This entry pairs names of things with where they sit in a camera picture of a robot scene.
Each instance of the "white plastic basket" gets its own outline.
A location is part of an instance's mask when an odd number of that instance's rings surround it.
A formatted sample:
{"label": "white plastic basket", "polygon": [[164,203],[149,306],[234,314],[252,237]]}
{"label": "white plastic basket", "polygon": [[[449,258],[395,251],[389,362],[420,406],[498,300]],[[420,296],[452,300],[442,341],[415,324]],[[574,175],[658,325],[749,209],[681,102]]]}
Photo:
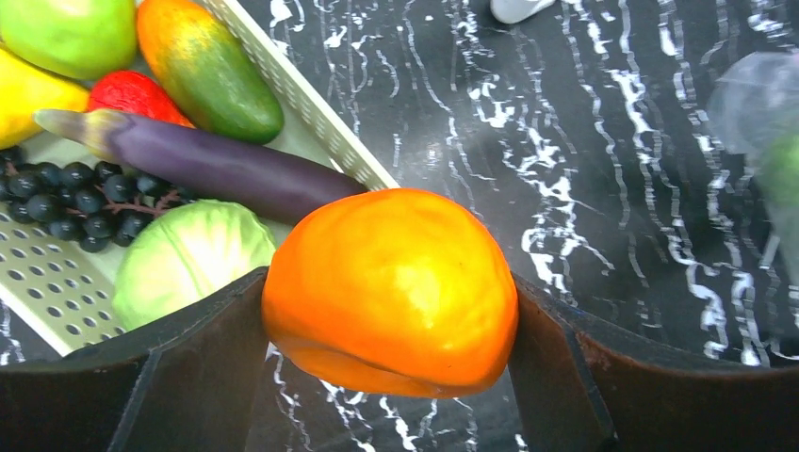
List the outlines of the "white plastic basket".
{"label": "white plastic basket", "polygon": [[[277,94],[285,129],[270,147],[341,170],[373,190],[398,186],[237,0],[196,1],[241,40]],[[32,162],[96,162],[82,146],[46,133],[23,143],[23,148]],[[279,240],[288,232],[284,225],[265,223]],[[87,254],[73,243],[0,214],[0,299],[56,352],[66,355],[124,333],[110,305],[123,254],[124,249],[113,246]]]}

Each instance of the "eggplant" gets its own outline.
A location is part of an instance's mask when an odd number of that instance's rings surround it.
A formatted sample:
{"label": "eggplant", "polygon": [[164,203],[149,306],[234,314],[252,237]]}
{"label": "eggplant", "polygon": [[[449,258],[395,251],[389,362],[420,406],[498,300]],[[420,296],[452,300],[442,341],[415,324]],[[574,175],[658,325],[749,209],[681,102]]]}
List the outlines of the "eggplant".
{"label": "eggplant", "polygon": [[368,191],[346,174],[290,153],[117,110],[42,109],[34,121],[102,160],[289,225],[322,205]]}

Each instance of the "green cabbage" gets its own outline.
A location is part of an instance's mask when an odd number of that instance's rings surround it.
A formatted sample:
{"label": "green cabbage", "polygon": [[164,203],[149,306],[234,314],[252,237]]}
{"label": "green cabbage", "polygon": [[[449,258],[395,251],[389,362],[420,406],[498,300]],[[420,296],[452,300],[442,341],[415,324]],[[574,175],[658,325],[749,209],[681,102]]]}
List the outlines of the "green cabbage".
{"label": "green cabbage", "polygon": [[138,328],[268,266],[275,249],[269,228],[240,204],[202,200],[172,209],[122,259],[114,311],[128,330]]}

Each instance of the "marble surface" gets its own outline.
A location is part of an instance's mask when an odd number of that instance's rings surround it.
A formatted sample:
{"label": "marble surface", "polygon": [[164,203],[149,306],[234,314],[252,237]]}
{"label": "marble surface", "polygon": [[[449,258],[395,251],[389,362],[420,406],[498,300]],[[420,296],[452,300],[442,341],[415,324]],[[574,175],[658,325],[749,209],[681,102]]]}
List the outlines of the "marble surface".
{"label": "marble surface", "polygon": [[[707,131],[713,82],[794,51],[799,4],[568,0],[515,26],[487,0],[240,0],[404,186],[479,216],[562,302],[747,365],[799,355],[799,287],[740,156]],[[8,309],[0,364],[46,358]],[[481,395],[363,395],[273,352],[250,450],[528,450],[507,374]]]}

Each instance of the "red strawberry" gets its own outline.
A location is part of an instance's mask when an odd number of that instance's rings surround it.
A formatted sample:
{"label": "red strawberry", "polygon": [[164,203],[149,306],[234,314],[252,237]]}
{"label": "red strawberry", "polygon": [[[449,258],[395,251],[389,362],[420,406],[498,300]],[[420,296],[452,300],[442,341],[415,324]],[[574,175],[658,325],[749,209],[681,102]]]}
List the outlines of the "red strawberry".
{"label": "red strawberry", "polygon": [[91,89],[87,111],[98,108],[146,116],[153,120],[194,127],[163,88],[143,73],[116,71]]}

